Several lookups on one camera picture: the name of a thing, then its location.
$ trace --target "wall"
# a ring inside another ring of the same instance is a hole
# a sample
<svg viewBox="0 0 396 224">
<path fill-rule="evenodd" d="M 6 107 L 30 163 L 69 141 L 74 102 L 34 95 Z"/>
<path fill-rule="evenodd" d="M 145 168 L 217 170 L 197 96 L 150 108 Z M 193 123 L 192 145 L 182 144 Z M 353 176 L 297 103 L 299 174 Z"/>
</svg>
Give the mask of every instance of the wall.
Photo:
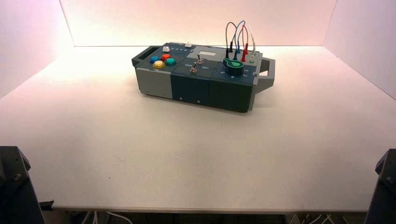
<svg viewBox="0 0 396 224">
<path fill-rule="evenodd" d="M 61 0 L 76 46 L 225 45 L 245 19 L 258 45 L 322 45 L 336 0 Z"/>
<path fill-rule="evenodd" d="M 0 98 L 73 47 L 57 0 L 0 0 Z"/>
<path fill-rule="evenodd" d="M 396 98 L 396 1 L 338 0 L 324 46 Z"/>
</svg>

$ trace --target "green knob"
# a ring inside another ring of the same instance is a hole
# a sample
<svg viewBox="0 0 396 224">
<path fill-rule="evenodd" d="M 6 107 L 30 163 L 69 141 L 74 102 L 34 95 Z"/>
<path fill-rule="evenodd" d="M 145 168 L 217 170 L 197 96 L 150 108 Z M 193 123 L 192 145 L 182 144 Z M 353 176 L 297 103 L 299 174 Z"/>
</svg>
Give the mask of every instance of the green knob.
<svg viewBox="0 0 396 224">
<path fill-rule="evenodd" d="M 168 65 L 168 66 L 175 65 L 176 64 L 176 60 L 174 58 L 168 58 L 168 59 L 166 59 L 165 64 Z"/>
</svg>

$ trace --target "carrying handle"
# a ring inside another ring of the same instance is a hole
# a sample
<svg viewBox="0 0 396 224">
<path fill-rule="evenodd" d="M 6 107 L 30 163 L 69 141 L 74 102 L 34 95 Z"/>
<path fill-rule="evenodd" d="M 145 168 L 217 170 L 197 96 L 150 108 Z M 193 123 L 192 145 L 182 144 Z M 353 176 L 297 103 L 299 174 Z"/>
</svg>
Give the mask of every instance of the carrying handle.
<svg viewBox="0 0 396 224">
<path fill-rule="evenodd" d="M 260 72 L 268 71 L 267 76 L 258 76 L 258 83 L 256 93 L 259 93 L 265 89 L 274 85 L 275 80 L 275 60 L 269 58 L 261 59 Z"/>
</svg>

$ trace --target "yellow button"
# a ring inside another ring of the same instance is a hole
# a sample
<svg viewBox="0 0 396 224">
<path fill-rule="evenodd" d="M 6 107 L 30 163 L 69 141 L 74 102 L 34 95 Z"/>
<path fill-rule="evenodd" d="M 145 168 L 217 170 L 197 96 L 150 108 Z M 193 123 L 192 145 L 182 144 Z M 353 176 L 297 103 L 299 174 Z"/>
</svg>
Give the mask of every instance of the yellow button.
<svg viewBox="0 0 396 224">
<path fill-rule="evenodd" d="M 156 69 L 160 69 L 165 67 L 165 63 L 163 61 L 156 61 L 153 63 L 153 67 Z"/>
</svg>

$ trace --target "electronic control box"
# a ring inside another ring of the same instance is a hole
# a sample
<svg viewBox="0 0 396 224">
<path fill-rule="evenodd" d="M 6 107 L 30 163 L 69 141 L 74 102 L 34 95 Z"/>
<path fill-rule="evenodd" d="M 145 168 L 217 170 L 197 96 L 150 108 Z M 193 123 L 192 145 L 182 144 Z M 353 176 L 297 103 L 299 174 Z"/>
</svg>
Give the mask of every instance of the electronic control box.
<svg viewBox="0 0 396 224">
<path fill-rule="evenodd" d="M 274 84 L 275 60 L 258 51 L 234 50 L 236 60 L 226 59 L 225 48 L 175 42 L 150 46 L 132 58 L 139 90 L 231 111 L 252 110 L 255 95 Z"/>
</svg>

